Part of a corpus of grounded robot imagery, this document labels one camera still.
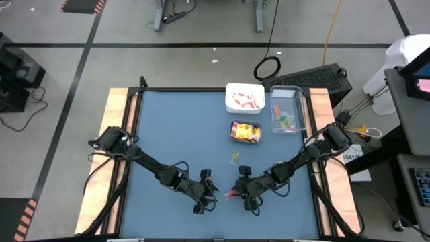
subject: monitor screen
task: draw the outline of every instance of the monitor screen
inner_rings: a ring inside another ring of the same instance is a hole
[[[430,80],[418,79],[417,84],[418,90],[430,93]]]
[[[421,67],[415,74],[414,76],[419,76],[419,77],[428,77],[430,78],[430,63],[427,63],[426,65],[424,65],[423,67]]]

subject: clear plastic container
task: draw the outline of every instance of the clear plastic container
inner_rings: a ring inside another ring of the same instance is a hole
[[[272,132],[297,133],[306,129],[302,90],[291,85],[276,85],[270,89]]]

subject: small snack package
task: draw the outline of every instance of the small snack package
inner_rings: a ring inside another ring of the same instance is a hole
[[[261,125],[256,122],[237,122],[233,121],[230,136],[234,140],[248,143],[256,143],[261,138]]]

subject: desk leg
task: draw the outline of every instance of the desk leg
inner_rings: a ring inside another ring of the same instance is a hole
[[[155,0],[156,10],[155,10],[155,19],[154,19],[154,31],[159,32],[161,27],[161,20],[164,17],[164,11],[166,9],[166,1],[167,0]]]
[[[257,28],[255,31],[261,33],[263,31],[263,5],[265,0],[257,0],[255,4],[255,19],[257,20]]]
[[[401,125],[382,137],[381,143],[382,147],[348,162],[349,173],[353,175],[381,162],[396,158],[398,154],[411,152]]]

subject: pink object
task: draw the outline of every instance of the pink object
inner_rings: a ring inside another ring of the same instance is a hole
[[[430,80],[419,79],[418,84],[421,91],[430,93]]]

